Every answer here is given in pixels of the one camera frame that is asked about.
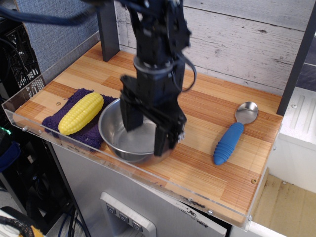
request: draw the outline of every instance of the stainless steel bowl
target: stainless steel bowl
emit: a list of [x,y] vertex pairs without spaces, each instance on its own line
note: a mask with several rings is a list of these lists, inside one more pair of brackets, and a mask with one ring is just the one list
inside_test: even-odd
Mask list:
[[119,99],[109,104],[99,118],[99,132],[110,150],[119,158],[141,166],[159,163],[172,152],[166,139],[162,156],[154,156],[155,131],[156,124],[144,117],[140,127],[127,132]]

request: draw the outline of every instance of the green light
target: green light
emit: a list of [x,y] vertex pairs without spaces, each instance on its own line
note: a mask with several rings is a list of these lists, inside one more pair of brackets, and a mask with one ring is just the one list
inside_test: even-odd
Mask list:
[[7,132],[9,135],[11,135],[11,132],[8,129],[5,129],[4,127],[0,127],[3,131]]

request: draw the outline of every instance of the metal spoon head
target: metal spoon head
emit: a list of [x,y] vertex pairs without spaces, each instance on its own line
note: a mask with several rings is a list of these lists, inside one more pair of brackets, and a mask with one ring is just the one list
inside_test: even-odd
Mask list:
[[254,102],[245,102],[237,109],[235,117],[242,124],[252,123],[258,116],[258,106]]

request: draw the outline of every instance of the blue spoon handle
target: blue spoon handle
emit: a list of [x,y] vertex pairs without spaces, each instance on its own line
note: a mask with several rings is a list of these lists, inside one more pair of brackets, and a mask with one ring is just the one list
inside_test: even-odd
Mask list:
[[243,132],[243,124],[235,122],[225,132],[222,139],[218,142],[214,152],[214,163],[220,165],[228,160],[233,153],[237,142]]

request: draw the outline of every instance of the purple cloth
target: purple cloth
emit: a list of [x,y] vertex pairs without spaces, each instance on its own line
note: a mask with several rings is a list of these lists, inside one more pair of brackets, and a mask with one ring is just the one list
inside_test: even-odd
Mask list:
[[[63,118],[63,116],[77,103],[81,98],[83,98],[85,95],[92,93],[91,90],[86,89],[79,89],[77,90],[67,101],[67,103],[53,116],[47,117],[43,120],[42,125],[51,128],[55,131],[58,131],[58,124],[60,120]],[[98,128],[98,121],[99,117],[104,110],[106,106],[108,106],[112,101],[116,100],[116,98],[102,95],[104,99],[104,104],[101,109],[101,111],[98,113],[96,117],[93,118],[93,120],[88,123],[83,129],[80,131],[73,133],[69,135],[69,137],[80,141],[82,143],[85,143],[91,147],[94,147],[96,149],[101,147],[101,143],[103,142],[103,139],[99,133]]]

